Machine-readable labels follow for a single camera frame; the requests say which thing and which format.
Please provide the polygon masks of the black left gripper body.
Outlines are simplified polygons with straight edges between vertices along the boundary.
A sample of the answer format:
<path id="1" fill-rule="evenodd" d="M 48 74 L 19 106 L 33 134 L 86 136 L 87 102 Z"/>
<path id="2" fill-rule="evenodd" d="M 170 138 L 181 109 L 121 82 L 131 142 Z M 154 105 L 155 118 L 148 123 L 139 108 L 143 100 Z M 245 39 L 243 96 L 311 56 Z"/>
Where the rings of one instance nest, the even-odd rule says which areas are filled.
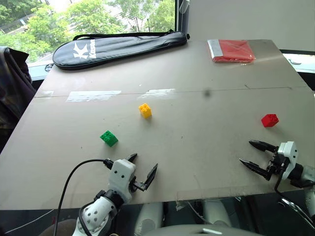
<path id="1" fill-rule="evenodd" d="M 148 180 L 146 180 L 145 182 L 138 182 L 136 180 L 136 176 L 134 176 L 129 183 L 129 191 L 130 192 L 135 192 L 136 190 L 145 191 L 148 188 L 147 185 L 148 185 Z"/>

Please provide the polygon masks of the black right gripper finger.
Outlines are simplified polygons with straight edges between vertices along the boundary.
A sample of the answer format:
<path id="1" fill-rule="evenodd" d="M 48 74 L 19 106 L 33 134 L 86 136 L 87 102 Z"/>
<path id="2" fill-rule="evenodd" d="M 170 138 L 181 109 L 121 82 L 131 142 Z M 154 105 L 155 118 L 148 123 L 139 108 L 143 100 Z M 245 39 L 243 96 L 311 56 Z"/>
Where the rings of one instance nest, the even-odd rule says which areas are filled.
<path id="1" fill-rule="evenodd" d="M 254 173 L 264 177 L 267 181 L 270 180 L 271 174 L 267 170 L 260 168 L 259 165 L 255 164 L 253 162 L 246 161 L 243 159 L 239 159 L 239 160 L 244 166 L 246 166 L 248 169 L 250 169 Z"/>
<path id="2" fill-rule="evenodd" d="M 249 140 L 249 144 L 260 151 L 276 152 L 279 149 L 278 146 L 258 140 Z"/>

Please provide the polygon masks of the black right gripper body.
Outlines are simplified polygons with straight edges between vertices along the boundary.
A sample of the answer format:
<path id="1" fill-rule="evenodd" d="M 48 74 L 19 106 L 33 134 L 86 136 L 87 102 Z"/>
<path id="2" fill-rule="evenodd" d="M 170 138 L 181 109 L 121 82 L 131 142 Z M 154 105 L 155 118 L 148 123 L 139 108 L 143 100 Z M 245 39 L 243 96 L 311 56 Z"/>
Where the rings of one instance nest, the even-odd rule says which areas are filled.
<path id="1" fill-rule="evenodd" d="M 272 175 L 283 176 L 288 166 L 288 158 L 283 154 L 278 153 L 277 151 L 273 152 L 272 159 L 269 161 L 266 168 L 267 176 L 271 177 Z"/>

